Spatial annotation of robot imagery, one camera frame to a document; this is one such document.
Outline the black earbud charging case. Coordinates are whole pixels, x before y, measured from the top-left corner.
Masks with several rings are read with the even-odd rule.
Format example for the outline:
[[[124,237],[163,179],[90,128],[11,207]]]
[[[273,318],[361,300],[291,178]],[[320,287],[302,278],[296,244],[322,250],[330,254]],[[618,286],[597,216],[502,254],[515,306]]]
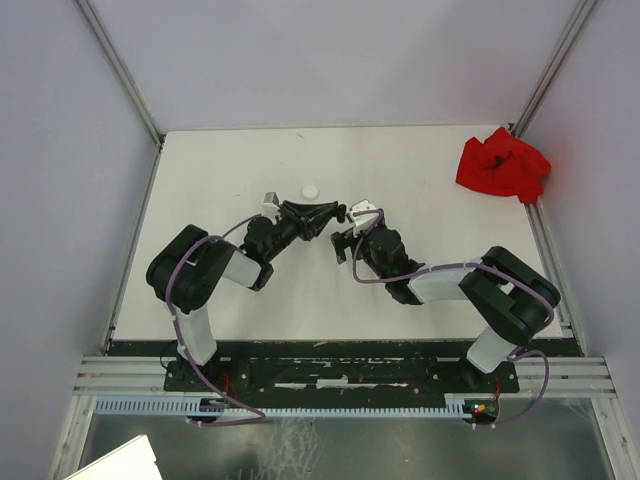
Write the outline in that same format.
[[[346,220],[347,206],[345,204],[339,204],[336,208],[336,220],[339,224],[343,224]]]

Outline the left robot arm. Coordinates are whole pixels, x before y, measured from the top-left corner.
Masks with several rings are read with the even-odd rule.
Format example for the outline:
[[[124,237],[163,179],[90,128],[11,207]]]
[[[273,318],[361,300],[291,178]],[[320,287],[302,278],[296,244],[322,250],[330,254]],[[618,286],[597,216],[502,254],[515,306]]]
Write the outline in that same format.
[[[198,389],[209,390],[221,378],[221,366],[212,358],[217,342],[211,330],[207,304],[222,279],[259,291],[273,275],[272,261],[291,243],[317,238],[335,219],[342,223],[346,206],[337,201],[297,204],[265,197],[275,209],[272,218],[257,214],[239,223],[246,228],[237,246],[225,235],[211,235],[189,224],[151,261],[146,283],[173,315],[177,350],[191,361],[187,379]]]

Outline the white earbud charging case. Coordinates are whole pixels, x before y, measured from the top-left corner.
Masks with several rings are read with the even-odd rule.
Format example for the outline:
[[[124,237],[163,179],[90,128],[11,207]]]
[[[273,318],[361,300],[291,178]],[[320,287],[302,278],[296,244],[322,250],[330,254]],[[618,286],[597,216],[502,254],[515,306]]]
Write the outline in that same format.
[[[320,190],[315,185],[311,185],[311,184],[305,185],[301,189],[301,196],[303,199],[307,201],[312,201],[317,199],[319,197],[319,194],[320,194]]]

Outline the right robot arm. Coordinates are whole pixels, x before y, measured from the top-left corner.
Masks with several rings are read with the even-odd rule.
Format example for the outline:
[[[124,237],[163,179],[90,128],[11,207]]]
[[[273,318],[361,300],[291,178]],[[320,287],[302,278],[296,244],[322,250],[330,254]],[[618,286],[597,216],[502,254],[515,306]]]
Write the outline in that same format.
[[[351,228],[331,235],[337,262],[352,254],[352,265],[364,262],[381,284],[403,305],[434,301],[468,301],[487,327],[467,350],[459,379],[467,389],[481,391],[495,379],[495,370],[526,347],[553,320],[559,290],[502,246],[490,248],[478,261],[428,267],[411,259],[400,234],[384,225],[371,231]]]

